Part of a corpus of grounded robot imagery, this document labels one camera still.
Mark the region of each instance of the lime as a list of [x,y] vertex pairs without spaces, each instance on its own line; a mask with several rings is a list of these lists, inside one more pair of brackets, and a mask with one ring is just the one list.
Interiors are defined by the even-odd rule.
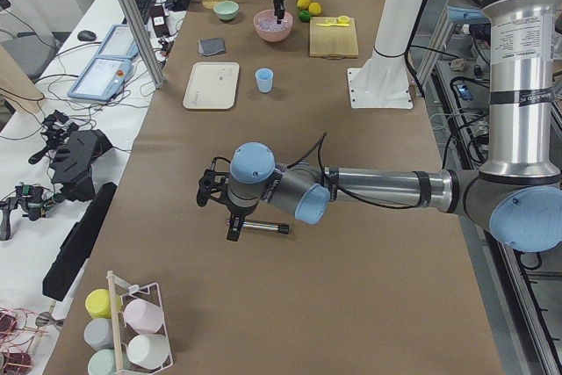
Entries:
[[318,2],[312,2],[308,6],[308,11],[313,17],[317,17],[322,13],[322,6]]
[[312,2],[311,0],[298,0],[297,8],[299,8],[301,11],[305,11],[308,9],[308,6],[310,5],[311,2]]
[[299,19],[301,22],[310,22],[310,12],[309,11],[300,11],[299,12]]

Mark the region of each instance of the black mouse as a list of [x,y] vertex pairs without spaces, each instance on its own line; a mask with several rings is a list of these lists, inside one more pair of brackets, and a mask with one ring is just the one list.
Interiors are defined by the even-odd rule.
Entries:
[[78,33],[78,39],[80,41],[95,41],[96,38],[97,38],[97,35],[93,31],[81,30]]

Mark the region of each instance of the yellow cup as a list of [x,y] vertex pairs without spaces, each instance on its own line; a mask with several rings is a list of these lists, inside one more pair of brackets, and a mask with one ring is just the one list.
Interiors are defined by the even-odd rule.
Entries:
[[[92,318],[108,318],[112,317],[112,309],[109,304],[109,290],[96,289],[86,298],[86,310]],[[123,306],[123,300],[117,296],[117,309]]]

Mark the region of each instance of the wooden cutting board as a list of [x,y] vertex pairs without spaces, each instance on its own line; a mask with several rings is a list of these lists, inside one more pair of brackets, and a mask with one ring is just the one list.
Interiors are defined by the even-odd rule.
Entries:
[[327,17],[314,17],[310,20],[310,56],[328,59],[359,57],[355,19],[349,20],[349,26],[317,26],[325,23]]

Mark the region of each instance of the gray chair seat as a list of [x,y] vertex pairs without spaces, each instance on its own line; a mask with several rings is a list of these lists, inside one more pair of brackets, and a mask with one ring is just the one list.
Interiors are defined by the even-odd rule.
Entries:
[[32,81],[40,77],[56,53],[35,35],[2,41],[1,44]]

